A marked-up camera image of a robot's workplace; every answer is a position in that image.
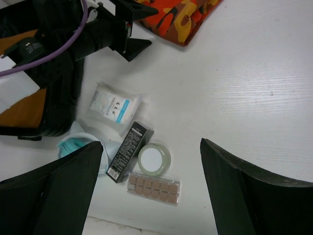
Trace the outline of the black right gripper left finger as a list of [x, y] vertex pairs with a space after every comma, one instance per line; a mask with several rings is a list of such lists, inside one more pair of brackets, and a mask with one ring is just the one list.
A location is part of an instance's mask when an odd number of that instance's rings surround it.
[[80, 235], [103, 146], [93, 141], [35, 170], [1, 181], [2, 235]]

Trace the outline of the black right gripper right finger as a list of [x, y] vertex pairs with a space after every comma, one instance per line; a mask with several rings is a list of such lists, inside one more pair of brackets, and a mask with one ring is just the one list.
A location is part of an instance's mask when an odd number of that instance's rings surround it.
[[247, 162], [208, 139], [201, 161], [220, 235], [311, 235], [313, 184]]

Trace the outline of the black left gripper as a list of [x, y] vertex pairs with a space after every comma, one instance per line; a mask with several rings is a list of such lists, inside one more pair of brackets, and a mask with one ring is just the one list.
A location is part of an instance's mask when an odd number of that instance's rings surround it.
[[130, 62], [152, 44], [150, 40], [131, 38], [133, 21], [156, 15], [158, 10], [134, 0], [112, 0], [111, 3], [115, 13], [99, 2], [96, 18], [84, 26], [70, 46], [75, 61], [109, 47]]

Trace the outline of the orange camouflage cloth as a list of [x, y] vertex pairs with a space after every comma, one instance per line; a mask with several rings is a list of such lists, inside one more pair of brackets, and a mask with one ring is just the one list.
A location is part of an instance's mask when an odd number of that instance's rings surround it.
[[185, 47], [221, 0], [138, 0], [158, 14], [137, 22], [155, 35]]

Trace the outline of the teal white cat-ear headphones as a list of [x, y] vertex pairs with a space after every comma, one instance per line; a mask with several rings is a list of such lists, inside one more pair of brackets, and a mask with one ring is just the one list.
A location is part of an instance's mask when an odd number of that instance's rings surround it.
[[72, 123], [69, 134], [57, 144], [58, 158], [65, 157], [93, 141], [99, 141], [103, 146], [99, 175], [104, 175], [120, 148], [121, 143], [116, 141], [103, 142], [96, 136], [87, 133], [76, 121]]

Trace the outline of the clear tray of brown squares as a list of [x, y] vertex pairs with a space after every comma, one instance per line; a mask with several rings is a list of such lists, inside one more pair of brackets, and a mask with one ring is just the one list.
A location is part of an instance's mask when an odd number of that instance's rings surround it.
[[127, 192], [176, 206], [180, 197], [180, 181], [131, 172], [128, 177]]

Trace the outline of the white tissue pack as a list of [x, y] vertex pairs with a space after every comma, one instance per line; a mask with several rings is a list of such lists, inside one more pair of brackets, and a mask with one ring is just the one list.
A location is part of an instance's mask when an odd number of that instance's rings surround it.
[[131, 94], [98, 82], [86, 115], [108, 125], [123, 137], [128, 132], [142, 100], [142, 94]]

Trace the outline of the black ribbed hard-shell suitcase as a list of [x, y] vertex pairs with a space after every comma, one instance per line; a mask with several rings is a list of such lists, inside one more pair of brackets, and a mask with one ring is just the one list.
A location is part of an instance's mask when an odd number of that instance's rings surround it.
[[[26, 0], [0, 11], [0, 38], [37, 30], [39, 24], [34, 8], [24, 6]], [[80, 96], [84, 60], [77, 63], [69, 76], [63, 76], [46, 89], [45, 106], [38, 128], [0, 127], [3, 136], [16, 136], [20, 140], [40, 140], [42, 137], [60, 136], [67, 132], [75, 120]]]

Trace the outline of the brown cloth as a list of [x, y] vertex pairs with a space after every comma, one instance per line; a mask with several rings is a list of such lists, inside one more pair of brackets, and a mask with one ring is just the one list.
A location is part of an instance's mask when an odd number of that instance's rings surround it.
[[[32, 37], [37, 30], [28, 31], [11, 37], [0, 39], [0, 54], [23, 38]], [[11, 108], [1, 113], [1, 127], [38, 128], [45, 106], [46, 89], [20, 100]]]

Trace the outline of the round pale green jar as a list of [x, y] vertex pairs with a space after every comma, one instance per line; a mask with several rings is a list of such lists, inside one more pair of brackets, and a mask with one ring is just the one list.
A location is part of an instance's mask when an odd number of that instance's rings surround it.
[[164, 175], [171, 165], [168, 148], [160, 143], [149, 143], [142, 147], [138, 155], [140, 170], [152, 177]]

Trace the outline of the black slim cosmetic box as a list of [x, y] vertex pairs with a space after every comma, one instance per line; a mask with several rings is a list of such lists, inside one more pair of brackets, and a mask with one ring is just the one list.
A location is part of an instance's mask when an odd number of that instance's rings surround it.
[[137, 164], [140, 150], [149, 143], [153, 134], [152, 128], [140, 122], [133, 122], [106, 171], [107, 176], [116, 184], [124, 182]]

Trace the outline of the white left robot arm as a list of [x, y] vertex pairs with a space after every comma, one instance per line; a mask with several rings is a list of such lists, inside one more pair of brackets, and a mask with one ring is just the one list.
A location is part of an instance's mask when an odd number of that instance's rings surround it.
[[78, 62], [106, 47], [132, 61], [151, 42], [132, 38], [135, 21], [156, 15], [158, 10], [133, 0], [115, 0], [115, 12], [102, 3], [85, 0], [31, 0], [39, 24], [34, 36], [25, 37], [0, 57], [0, 110], [63, 76]]

